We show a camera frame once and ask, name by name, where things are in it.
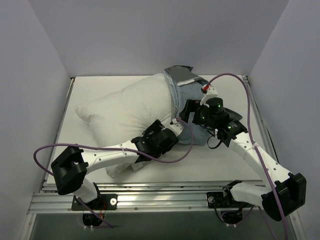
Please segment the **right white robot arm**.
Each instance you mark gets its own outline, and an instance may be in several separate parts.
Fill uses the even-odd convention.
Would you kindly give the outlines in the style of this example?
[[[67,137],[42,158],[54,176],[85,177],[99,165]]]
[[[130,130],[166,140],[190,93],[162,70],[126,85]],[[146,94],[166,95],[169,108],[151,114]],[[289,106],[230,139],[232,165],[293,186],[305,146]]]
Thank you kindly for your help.
[[[264,208],[269,217],[281,221],[306,202],[307,180],[282,167],[258,144],[252,143],[249,130],[240,122],[242,116],[225,108],[223,100],[213,97],[202,105],[200,100],[188,99],[179,116],[216,133],[220,143],[237,153],[262,179],[265,186],[235,180],[223,188],[222,200],[227,206],[238,202]]]

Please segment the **white pillow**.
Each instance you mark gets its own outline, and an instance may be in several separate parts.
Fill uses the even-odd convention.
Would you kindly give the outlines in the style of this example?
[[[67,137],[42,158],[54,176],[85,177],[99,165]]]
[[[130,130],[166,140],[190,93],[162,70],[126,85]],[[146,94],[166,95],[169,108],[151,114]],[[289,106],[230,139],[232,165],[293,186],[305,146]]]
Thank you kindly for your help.
[[[74,110],[98,146],[110,147],[141,136],[155,120],[167,125],[174,107],[164,74],[158,73]]]

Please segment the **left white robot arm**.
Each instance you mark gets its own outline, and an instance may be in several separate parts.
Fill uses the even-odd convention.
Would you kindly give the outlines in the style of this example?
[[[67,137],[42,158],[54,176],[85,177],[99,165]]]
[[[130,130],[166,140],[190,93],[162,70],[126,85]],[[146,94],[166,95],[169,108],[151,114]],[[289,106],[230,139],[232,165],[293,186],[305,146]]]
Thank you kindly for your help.
[[[141,136],[118,145],[103,148],[68,145],[51,163],[58,194],[74,194],[88,209],[97,209],[101,197],[95,183],[86,178],[87,174],[107,167],[157,160],[178,143],[183,129],[176,120],[168,126],[156,120]]]

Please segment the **grey striped pillowcase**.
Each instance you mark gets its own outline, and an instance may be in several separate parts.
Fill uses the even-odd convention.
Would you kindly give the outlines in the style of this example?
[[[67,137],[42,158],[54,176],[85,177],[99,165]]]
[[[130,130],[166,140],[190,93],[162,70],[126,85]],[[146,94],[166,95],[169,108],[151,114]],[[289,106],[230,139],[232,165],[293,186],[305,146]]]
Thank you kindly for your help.
[[[204,146],[217,131],[219,142],[228,147],[239,134],[248,133],[240,122],[242,116],[224,107],[223,99],[213,86],[192,69],[174,65],[163,71],[175,107],[174,117],[185,123],[191,121],[190,129],[182,131],[178,142]]]

